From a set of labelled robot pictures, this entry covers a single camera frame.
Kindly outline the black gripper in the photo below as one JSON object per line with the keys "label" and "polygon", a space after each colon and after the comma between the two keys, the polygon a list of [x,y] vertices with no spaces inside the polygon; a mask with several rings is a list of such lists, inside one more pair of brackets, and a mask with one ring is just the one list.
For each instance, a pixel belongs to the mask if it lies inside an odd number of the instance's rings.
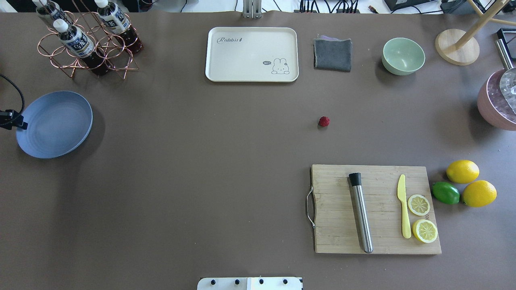
{"label": "black gripper", "polygon": [[21,113],[15,110],[0,111],[0,127],[6,130],[11,130],[13,127],[18,127],[21,130],[27,130],[28,124],[24,122],[24,117]]}

